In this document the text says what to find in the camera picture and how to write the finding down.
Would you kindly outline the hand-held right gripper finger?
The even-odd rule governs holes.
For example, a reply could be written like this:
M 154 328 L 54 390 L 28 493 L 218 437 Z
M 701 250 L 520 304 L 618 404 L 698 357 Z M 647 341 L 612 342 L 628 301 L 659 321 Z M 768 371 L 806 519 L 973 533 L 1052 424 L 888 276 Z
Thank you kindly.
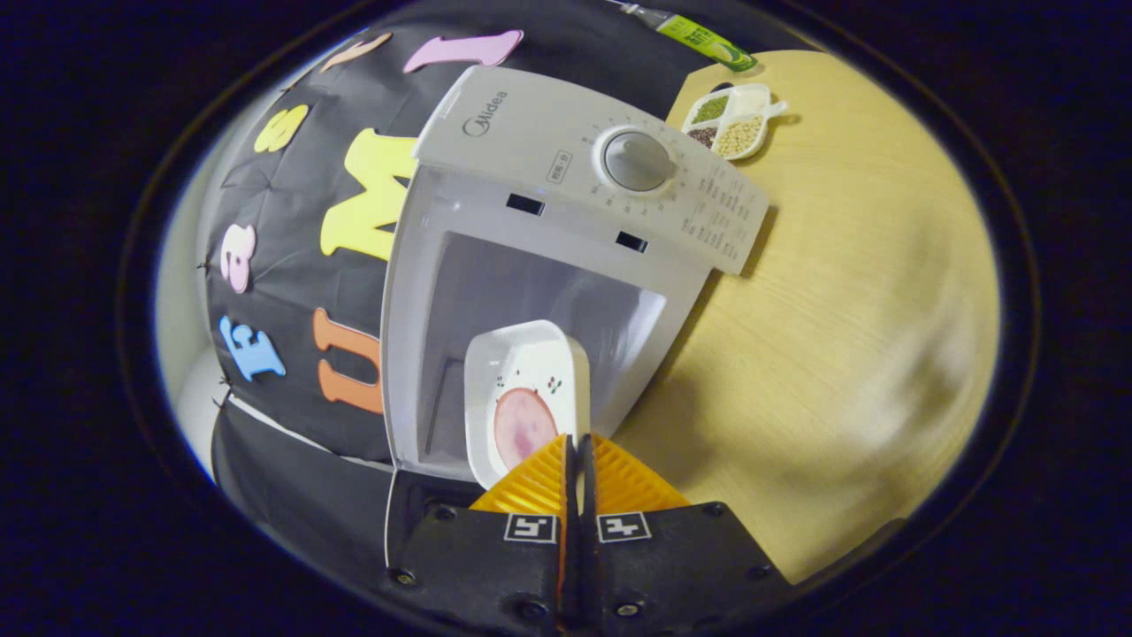
M 489 489 L 401 472 L 386 520 L 386 597 L 446 636 L 558 636 L 577 606 L 561 434 Z
M 792 596 L 729 505 L 691 503 L 599 434 L 578 464 L 578 609 L 597 632 L 731 632 Z

